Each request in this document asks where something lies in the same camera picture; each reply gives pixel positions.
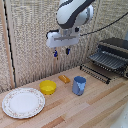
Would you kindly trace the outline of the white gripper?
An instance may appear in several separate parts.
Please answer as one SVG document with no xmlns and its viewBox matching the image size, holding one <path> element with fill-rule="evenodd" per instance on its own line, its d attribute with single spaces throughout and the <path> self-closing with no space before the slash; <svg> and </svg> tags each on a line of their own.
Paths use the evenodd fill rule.
<svg viewBox="0 0 128 128">
<path fill-rule="evenodd" d="M 79 42 L 79 31 L 75 29 L 67 29 L 67 30 L 50 30 L 47 34 L 47 42 L 46 45 L 49 48 L 61 47 L 61 46 L 69 46 L 74 45 Z M 54 57 L 58 60 L 58 52 L 54 50 Z M 66 48 L 66 55 L 69 55 L 70 48 Z"/>
</svg>

